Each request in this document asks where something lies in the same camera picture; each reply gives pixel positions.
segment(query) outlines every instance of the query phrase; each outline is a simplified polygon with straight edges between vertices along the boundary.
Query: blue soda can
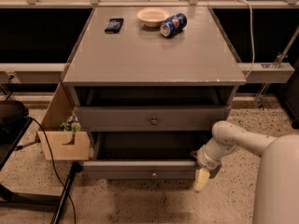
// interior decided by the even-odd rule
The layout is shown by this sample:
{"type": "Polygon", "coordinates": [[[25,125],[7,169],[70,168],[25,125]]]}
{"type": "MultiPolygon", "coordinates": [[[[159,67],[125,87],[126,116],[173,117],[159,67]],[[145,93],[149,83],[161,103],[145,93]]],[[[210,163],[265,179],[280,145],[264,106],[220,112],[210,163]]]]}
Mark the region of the blue soda can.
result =
{"type": "Polygon", "coordinates": [[[163,36],[169,37],[178,34],[187,25],[187,18],[184,14],[178,13],[162,22],[160,32],[163,36]]]}

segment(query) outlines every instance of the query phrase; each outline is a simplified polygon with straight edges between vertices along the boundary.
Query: bowl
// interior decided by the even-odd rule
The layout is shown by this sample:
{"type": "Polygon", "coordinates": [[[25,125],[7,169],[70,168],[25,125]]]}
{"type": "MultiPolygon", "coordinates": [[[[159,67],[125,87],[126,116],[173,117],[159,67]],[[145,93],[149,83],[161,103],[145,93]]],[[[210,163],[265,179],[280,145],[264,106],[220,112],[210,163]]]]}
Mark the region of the bowl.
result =
{"type": "Polygon", "coordinates": [[[169,17],[169,12],[159,7],[147,7],[137,12],[137,17],[148,27],[158,27],[169,17]]]}

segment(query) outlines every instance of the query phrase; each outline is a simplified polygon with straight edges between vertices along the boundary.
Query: closed drawer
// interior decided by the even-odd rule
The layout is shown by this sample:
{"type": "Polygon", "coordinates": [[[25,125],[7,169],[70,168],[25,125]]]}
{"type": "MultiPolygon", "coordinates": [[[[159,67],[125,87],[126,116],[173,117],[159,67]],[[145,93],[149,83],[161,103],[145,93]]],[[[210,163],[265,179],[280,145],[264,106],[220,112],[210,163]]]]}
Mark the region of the closed drawer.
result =
{"type": "Polygon", "coordinates": [[[85,161],[83,169],[98,179],[194,179],[195,161],[85,161]]]}
{"type": "Polygon", "coordinates": [[[88,132],[198,131],[210,130],[227,118],[230,106],[193,107],[76,107],[75,113],[88,132]]]}

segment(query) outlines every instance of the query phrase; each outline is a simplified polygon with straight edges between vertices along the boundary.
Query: speckled floor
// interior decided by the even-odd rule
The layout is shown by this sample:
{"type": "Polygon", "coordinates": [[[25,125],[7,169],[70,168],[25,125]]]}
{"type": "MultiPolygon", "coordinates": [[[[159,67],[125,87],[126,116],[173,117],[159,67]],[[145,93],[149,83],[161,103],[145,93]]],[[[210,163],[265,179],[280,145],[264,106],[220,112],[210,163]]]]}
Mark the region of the speckled floor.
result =
{"type": "MultiPolygon", "coordinates": [[[[41,121],[48,103],[29,102],[30,115],[41,121]]],[[[228,118],[256,133],[281,136],[299,133],[276,97],[263,99],[264,111],[252,97],[236,97],[228,118]]],[[[21,143],[32,141],[37,125],[32,124],[21,143]]],[[[251,223],[259,158],[241,149],[223,159],[218,175],[201,193],[192,190],[192,181],[118,181],[90,179],[77,174],[71,189],[77,223],[251,223]]],[[[71,166],[56,161],[59,175],[66,179],[71,166]]],[[[50,161],[45,161],[40,144],[14,152],[0,173],[0,183],[17,192],[59,195],[62,187],[50,161]]],[[[0,222],[50,223],[52,213],[33,212],[0,206],[0,222]]],[[[67,201],[60,223],[74,223],[67,201]]]]}

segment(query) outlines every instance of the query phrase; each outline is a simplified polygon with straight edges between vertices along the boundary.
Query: wire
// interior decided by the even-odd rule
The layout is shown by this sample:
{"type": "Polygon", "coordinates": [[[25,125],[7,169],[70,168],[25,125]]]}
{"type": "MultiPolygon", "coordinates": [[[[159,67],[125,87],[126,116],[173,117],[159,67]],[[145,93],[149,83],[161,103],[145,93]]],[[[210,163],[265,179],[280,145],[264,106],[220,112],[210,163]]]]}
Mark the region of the wire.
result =
{"type": "Polygon", "coordinates": [[[253,38],[253,12],[251,4],[246,0],[236,0],[240,3],[243,3],[249,7],[250,11],[250,39],[251,39],[251,49],[252,49],[252,62],[250,70],[245,74],[245,79],[247,79],[252,71],[254,60],[255,60],[255,48],[254,48],[254,38],[253,38]]]}
{"type": "MultiPolygon", "coordinates": [[[[42,127],[42,125],[34,118],[32,117],[29,117],[30,119],[32,119],[35,123],[37,123],[37,125],[39,126],[39,128],[41,129],[41,131],[43,132],[43,134],[45,135],[45,138],[46,138],[46,142],[47,142],[47,145],[48,145],[48,148],[49,148],[49,151],[50,151],[50,157],[51,157],[51,162],[52,162],[52,165],[53,165],[53,170],[54,170],[54,173],[56,174],[57,176],[57,179],[59,180],[59,182],[63,185],[64,189],[65,189],[65,185],[64,185],[64,182],[62,181],[62,179],[59,177],[58,173],[57,173],[57,170],[56,170],[56,166],[55,166],[55,162],[54,162],[54,157],[53,157],[53,153],[52,153],[52,149],[50,147],[50,142],[48,140],[48,137],[47,137],[47,134],[44,130],[44,128],[42,127]]],[[[76,224],[76,208],[75,208],[75,205],[74,205],[74,202],[70,196],[70,194],[68,193],[68,198],[69,198],[69,201],[72,203],[72,207],[73,207],[73,212],[74,212],[74,224],[76,224]]]]}

